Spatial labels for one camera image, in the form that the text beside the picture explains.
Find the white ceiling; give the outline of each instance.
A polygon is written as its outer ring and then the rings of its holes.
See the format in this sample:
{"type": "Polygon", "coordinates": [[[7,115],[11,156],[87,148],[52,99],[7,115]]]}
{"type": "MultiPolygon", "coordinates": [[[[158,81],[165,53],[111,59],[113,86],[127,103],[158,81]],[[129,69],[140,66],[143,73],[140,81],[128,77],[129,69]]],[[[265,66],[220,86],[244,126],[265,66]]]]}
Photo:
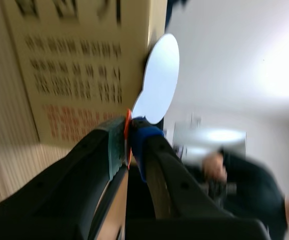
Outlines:
{"type": "Polygon", "coordinates": [[[189,0],[174,102],[289,120],[289,0],[189,0]]]}

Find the wooden board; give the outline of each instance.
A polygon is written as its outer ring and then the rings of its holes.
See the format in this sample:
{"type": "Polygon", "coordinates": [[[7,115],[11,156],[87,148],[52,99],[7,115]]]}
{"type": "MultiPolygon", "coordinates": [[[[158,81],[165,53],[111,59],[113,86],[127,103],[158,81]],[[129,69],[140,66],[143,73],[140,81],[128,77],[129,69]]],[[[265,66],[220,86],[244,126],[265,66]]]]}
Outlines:
{"type": "Polygon", "coordinates": [[[39,143],[13,43],[0,6],[0,201],[68,151],[39,143]]]}

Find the white wall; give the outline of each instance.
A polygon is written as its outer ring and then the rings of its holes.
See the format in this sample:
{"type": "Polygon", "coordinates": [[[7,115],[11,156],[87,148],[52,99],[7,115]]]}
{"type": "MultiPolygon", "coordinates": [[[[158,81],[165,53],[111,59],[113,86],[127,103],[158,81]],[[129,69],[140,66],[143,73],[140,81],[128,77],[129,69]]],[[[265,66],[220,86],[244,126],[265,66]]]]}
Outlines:
{"type": "Polygon", "coordinates": [[[289,196],[289,123],[172,104],[164,119],[166,137],[170,143],[175,122],[189,123],[192,113],[201,117],[202,126],[211,125],[245,131],[246,155],[265,163],[275,175],[281,190],[289,196]]]}

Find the blurry background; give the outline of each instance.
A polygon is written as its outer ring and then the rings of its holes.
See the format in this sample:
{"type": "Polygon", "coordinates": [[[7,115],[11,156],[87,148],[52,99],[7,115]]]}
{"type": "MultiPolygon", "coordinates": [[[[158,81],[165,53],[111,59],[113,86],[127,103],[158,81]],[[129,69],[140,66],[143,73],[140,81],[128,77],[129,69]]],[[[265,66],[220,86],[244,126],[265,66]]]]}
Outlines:
{"type": "Polygon", "coordinates": [[[246,155],[289,196],[289,0],[190,0],[167,31],[180,51],[168,141],[180,144],[178,124],[193,114],[201,127],[246,133],[246,155]]]}

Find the person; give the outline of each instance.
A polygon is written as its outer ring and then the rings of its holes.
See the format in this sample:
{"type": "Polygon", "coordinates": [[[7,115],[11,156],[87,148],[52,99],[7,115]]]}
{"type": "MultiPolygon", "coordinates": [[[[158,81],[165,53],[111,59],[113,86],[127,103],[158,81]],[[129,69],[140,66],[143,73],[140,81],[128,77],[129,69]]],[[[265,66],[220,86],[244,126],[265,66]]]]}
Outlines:
{"type": "Polygon", "coordinates": [[[256,218],[272,240],[283,240],[289,228],[289,198],[273,175],[260,163],[221,149],[202,160],[199,170],[189,172],[202,182],[207,179],[236,183],[236,194],[228,194],[223,208],[240,218],[256,218]]]}

